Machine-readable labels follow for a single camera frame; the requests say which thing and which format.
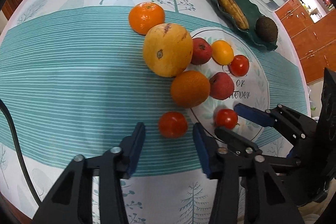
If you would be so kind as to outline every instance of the red tomato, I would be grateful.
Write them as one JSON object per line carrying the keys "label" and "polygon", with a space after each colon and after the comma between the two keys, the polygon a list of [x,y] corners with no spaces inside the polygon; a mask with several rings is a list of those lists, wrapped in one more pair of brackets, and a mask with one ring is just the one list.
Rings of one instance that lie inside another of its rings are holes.
{"label": "red tomato", "polygon": [[238,123],[238,115],[232,109],[221,109],[216,115],[216,126],[233,129]]}
{"label": "red tomato", "polygon": [[244,76],[247,74],[250,68],[250,62],[244,55],[236,55],[231,64],[229,65],[229,70],[234,76]]}
{"label": "red tomato", "polygon": [[176,139],[183,136],[188,130],[188,122],[179,112],[163,114],[158,123],[159,131],[166,138]]}

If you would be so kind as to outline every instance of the yellow melon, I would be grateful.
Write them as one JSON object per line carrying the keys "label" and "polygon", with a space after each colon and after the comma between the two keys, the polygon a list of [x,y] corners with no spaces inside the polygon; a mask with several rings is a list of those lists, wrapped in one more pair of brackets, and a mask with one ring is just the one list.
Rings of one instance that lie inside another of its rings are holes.
{"label": "yellow melon", "polygon": [[154,73],[163,77],[174,77],[190,64],[193,39],[179,24],[159,24],[146,34],[142,55]]}

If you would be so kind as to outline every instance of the green leaf-shaped tray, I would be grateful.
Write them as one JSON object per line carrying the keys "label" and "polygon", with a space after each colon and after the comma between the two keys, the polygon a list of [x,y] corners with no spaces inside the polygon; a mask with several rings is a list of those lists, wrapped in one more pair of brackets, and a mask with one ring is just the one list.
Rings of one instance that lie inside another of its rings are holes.
{"label": "green leaf-shaped tray", "polygon": [[277,41],[265,42],[257,36],[255,32],[255,23],[257,22],[258,18],[264,15],[260,13],[258,6],[256,6],[254,3],[250,2],[249,0],[235,0],[250,25],[250,28],[244,31],[238,28],[233,17],[229,13],[225,12],[222,7],[220,7],[217,0],[211,0],[211,2],[218,8],[219,12],[232,23],[235,28],[234,31],[238,31],[241,35],[248,37],[248,39],[251,40],[252,43],[266,49],[267,51],[274,51],[278,47],[276,45]]}

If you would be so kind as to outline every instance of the tablecloth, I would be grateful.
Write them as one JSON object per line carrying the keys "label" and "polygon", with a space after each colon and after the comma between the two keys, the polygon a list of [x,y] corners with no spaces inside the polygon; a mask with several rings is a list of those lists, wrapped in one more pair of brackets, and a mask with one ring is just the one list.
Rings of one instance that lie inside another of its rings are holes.
{"label": "tablecloth", "polygon": [[[24,0],[0,37],[0,98],[13,116],[41,198],[74,155],[100,155],[130,134],[141,119],[147,138],[138,169],[132,179],[122,181],[129,222],[207,223],[216,181],[207,180],[200,170],[191,137],[195,120],[169,98],[171,79],[156,78],[146,68],[143,37],[128,26],[129,10],[144,1],[160,4],[166,22],[179,23],[191,33],[217,28],[240,40],[267,78],[269,107],[281,103],[310,115],[294,47],[275,14],[255,0],[250,1],[278,24],[275,52],[261,52],[245,43],[208,0]],[[165,140],[157,133],[156,122],[166,110],[188,117],[189,131],[183,138]],[[271,128],[262,129],[254,141],[269,155],[286,156],[291,148]],[[33,217],[37,205],[4,117],[0,117],[0,142],[0,191]],[[98,183],[94,178],[95,223],[99,223]],[[239,214],[244,211],[243,196],[241,189]]]}

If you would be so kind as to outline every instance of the metal bolt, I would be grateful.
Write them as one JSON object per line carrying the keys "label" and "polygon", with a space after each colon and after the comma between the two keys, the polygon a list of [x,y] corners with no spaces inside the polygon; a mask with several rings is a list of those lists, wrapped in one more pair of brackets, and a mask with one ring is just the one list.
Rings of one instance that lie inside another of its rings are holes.
{"label": "metal bolt", "polygon": [[73,160],[74,161],[82,161],[84,159],[84,156],[83,155],[76,155]]}
{"label": "metal bolt", "polygon": [[256,155],[254,157],[254,159],[257,161],[257,162],[264,162],[265,161],[265,158],[262,156],[262,155]]}
{"label": "metal bolt", "polygon": [[227,154],[228,153],[228,149],[225,147],[220,147],[218,148],[218,153],[219,154]]}
{"label": "metal bolt", "polygon": [[245,149],[245,151],[246,151],[246,153],[248,153],[248,154],[252,154],[253,149],[252,149],[251,147],[248,147],[248,148]]}
{"label": "metal bolt", "polygon": [[118,153],[121,152],[121,147],[119,147],[119,146],[112,147],[110,149],[110,152],[113,153],[113,154],[118,154]]}

